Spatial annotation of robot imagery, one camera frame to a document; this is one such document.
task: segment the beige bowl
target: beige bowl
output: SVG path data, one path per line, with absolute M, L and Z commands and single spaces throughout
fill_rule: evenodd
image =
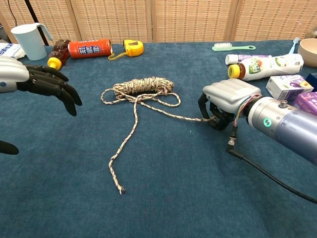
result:
M 300 41 L 298 53 L 303 57 L 304 65 L 317 67 L 317 39 L 308 38 Z

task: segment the yellow cap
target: yellow cap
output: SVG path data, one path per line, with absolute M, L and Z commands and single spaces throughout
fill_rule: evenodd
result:
M 58 58 L 51 57 L 49 58 L 48 66 L 59 70 L 61 68 L 61 61 Z
M 237 64 L 232 64 L 228 68 L 229 78 L 239 78 L 240 76 L 240 67 Z

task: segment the white measuring jug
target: white measuring jug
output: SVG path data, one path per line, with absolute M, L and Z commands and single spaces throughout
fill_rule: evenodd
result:
M 11 33 L 30 60 L 40 60 L 47 55 L 38 27 L 41 27 L 51 41 L 53 40 L 46 26 L 38 22 L 11 29 Z

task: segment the green toothbrush handle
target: green toothbrush handle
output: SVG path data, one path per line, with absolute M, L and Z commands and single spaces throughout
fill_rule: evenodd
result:
M 255 50 L 255 46 L 232 46 L 233 50 Z

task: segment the blue table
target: blue table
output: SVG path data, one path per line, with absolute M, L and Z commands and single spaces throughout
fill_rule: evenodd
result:
M 257 47 L 253 54 L 273 56 L 292 47 L 292 41 L 234 43 L 249 44 Z M 228 78 L 224 58 L 229 52 L 213 52 L 212 45 L 145 44 L 136 58 L 69 59 L 61 72 L 83 101 L 76 117 L 55 97 L 1 94 L 0 139 L 20 153 L 0 155 L 0 237 L 315 238 L 317 205 L 226 153 L 231 127 L 216 131 L 207 123 L 138 106 L 137 129 L 114 163 L 126 193 L 120 195 L 114 186 L 107 165 L 134 116 L 131 103 L 106 106 L 101 93 L 134 78 L 166 77 L 175 83 L 181 105 L 149 104 L 201 118 L 202 88 Z M 123 46 L 113 49 L 118 54 Z M 47 58 L 21 61 L 45 65 Z M 316 69 L 304 67 L 300 74 L 310 72 Z M 251 83 L 269 95 L 266 82 Z M 237 150 L 287 185 L 317 197 L 316 166 L 245 120 L 239 125 Z

